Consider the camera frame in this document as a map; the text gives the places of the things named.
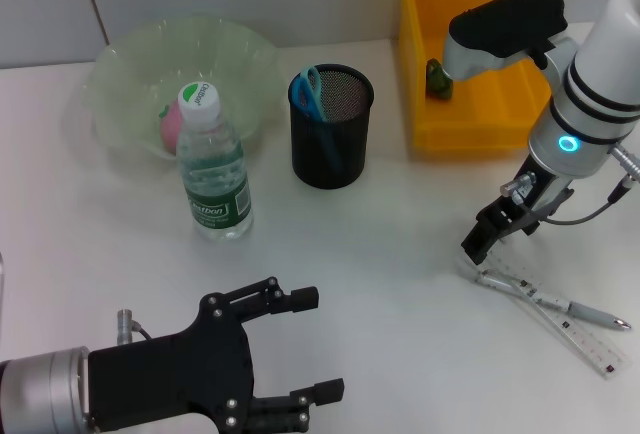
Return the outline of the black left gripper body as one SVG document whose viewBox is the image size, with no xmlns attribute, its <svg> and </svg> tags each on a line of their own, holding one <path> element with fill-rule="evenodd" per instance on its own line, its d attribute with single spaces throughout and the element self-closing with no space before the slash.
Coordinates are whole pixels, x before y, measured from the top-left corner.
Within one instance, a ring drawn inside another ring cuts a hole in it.
<svg viewBox="0 0 640 434">
<path fill-rule="evenodd" d="M 227 297 L 211 297 L 181 332 L 90 353 L 89 408 L 100 431 L 191 413 L 221 433 L 242 431 L 254 386 L 247 335 Z"/>
</svg>

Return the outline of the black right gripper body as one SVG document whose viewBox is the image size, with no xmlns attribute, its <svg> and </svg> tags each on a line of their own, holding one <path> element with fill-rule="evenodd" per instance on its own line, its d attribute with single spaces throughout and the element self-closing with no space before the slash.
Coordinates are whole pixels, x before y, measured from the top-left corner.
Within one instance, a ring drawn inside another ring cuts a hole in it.
<svg viewBox="0 0 640 434">
<path fill-rule="evenodd" d="M 489 220 L 496 229 L 510 229 L 511 234 L 535 231 L 540 222 L 528 210 L 539 216 L 549 215 L 567 200 L 571 180 L 552 174 L 528 155 L 515 177 L 500 187 L 500 197 L 476 216 Z"/>
</svg>

